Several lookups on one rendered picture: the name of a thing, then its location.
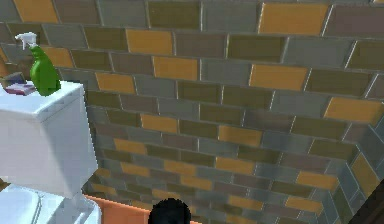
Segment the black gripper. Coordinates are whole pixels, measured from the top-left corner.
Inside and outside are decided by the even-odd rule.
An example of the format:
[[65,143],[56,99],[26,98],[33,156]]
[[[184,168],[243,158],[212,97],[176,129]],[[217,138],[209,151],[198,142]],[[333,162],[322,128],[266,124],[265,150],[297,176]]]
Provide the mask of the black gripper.
[[167,198],[155,204],[148,216],[148,224],[190,224],[191,212],[180,199]]

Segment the white toilet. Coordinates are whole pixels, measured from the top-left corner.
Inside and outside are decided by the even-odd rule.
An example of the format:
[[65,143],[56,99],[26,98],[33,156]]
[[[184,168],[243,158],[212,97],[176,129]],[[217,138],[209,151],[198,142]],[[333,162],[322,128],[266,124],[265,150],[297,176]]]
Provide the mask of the white toilet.
[[82,84],[46,97],[0,87],[0,224],[101,224],[82,194],[97,168]]

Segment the green spray bottle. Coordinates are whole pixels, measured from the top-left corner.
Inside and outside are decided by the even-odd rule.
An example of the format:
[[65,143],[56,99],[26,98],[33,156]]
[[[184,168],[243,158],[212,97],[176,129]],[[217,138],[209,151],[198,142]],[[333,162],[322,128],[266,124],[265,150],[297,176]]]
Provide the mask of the green spray bottle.
[[32,53],[34,63],[30,69],[30,78],[41,96],[49,96],[61,89],[60,77],[45,51],[37,44],[37,35],[33,32],[21,33],[15,36]]

